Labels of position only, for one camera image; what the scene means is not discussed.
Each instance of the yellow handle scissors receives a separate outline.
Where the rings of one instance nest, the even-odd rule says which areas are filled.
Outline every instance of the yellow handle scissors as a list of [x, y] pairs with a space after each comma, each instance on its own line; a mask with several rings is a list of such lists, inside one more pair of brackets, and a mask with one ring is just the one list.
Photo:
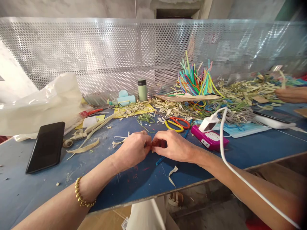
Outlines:
[[[176, 131], [177, 133], [182, 133], [185, 129], [189, 129], [191, 127], [190, 123], [187, 120], [185, 120], [185, 119], [178, 118], [178, 117], [166, 117], [163, 113], [160, 113], [158, 111], [157, 111], [157, 113], [165, 118], [165, 125], [166, 125], [166, 127], [168, 129], [170, 129], [170, 130]], [[178, 122], [178, 120], [185, 122], [187, 124], [187, 126], [183, 126], [182, 124], [180, 124]], [[171, 123], [172, 125], [177, 126], [178, 128], [180, 128], [180, 130], [173, 129], [172, 127], [169, 126], [168, 122]]]

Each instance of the plastic bag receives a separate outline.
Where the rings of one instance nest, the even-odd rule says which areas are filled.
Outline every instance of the plastic bag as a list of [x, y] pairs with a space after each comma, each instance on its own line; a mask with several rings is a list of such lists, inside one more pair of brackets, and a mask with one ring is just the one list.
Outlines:
[[41, 126], [60, 121], [65, 122], [66, 131], [71, 130], [81, 122], [80, 112], [93, 110], [81, 101], [75, 74], [60, 74], [38, 92], [12, 104], [0, 103], [0, 135], [36, 138]]

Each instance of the face mask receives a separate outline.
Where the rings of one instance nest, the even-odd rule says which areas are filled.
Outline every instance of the face mask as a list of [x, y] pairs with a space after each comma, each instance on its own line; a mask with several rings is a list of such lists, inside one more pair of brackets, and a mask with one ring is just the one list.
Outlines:
[[[232, 136], [233, 138], [239, 138], [239, 137], [263, 132], [269, 129], [271, 128], [262, 126], [262, 125], [258, 125], [255, 123], [247, 123], [247, 124], [240, 124], [240, 126], [232, 125], [232, 124], [231, 125], [224, 124], [223, 130], [224, 132], [229, 133], [229, 135]], [[220, 124], [216, 124], [213, 130], [220, 130]]]

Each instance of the cardboard box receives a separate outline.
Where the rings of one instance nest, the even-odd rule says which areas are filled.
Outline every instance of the cardboard box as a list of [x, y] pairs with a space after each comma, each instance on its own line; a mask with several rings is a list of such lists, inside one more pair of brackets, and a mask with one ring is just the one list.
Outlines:
[[78, 230], [122, 230], [122, 223], [130, 217], [131, 206], [120, 207], [107, 212], [90, 213], [81, 223]]

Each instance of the black smartphone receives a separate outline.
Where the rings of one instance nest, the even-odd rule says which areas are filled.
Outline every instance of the black smartphone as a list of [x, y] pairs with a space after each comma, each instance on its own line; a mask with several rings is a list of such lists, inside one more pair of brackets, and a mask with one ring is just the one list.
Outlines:
[[295, 117], [290, 113], [287, 113], [285, 111], [276, 108], [274, 108], [274, 110], [264, 110], [258, 106], [253, 106], [252, 110], [255, 114], [265, 116], [286, 124], [295, 123], [299, 120], [298, 117]]
[[60, 163], [64, 128], [63, 121], [40, 127], [26, 174]]

